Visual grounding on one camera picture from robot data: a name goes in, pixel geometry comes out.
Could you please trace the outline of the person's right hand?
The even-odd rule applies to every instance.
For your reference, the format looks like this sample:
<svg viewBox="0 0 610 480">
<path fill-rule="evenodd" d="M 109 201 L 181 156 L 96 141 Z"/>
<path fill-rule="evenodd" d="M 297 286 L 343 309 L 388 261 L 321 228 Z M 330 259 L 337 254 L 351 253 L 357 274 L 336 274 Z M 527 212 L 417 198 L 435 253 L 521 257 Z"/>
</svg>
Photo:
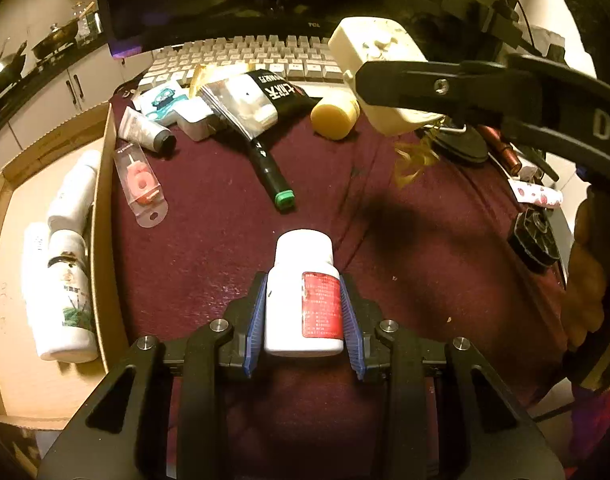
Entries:
<svg viewBox="0 0 610 480">
<path fill-rule="evenodd" d="M 610 280 L 610 196 L 596 186 L 578 206 L 569 275 L 561 307 L 568 349 L 581 348 L 605 322 L 602 305 Z"/>
</svg>

